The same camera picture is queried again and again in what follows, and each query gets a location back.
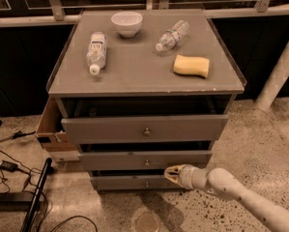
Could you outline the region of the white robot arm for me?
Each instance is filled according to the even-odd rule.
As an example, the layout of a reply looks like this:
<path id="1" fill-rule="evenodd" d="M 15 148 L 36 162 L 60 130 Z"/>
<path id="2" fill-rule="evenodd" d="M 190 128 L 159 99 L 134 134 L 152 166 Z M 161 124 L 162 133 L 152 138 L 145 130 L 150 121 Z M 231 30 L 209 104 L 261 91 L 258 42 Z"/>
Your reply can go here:
<path id="1" fill-rule="evenodd" d="M 272 232 L 289 232 L 289 211 L 246 188 L 224 168 L 198 168 L 190 164 L 167 167 L 164 176 L 184 189 L 200 189 L 219 198 L 238 201 Z"/>

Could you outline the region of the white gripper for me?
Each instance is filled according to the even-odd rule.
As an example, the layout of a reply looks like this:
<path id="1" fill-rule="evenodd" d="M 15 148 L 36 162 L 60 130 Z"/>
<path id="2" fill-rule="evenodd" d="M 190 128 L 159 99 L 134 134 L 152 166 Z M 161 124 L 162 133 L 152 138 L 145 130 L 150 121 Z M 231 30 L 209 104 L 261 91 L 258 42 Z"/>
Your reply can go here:
<path id="1" fill-rule="evenodd" d="M 192 165 L 174 165 L 164 170 L 164 176 L 174 184 L 179 184 L 185 189 L 204 189 L 207 183 L 207 169 Z"/>

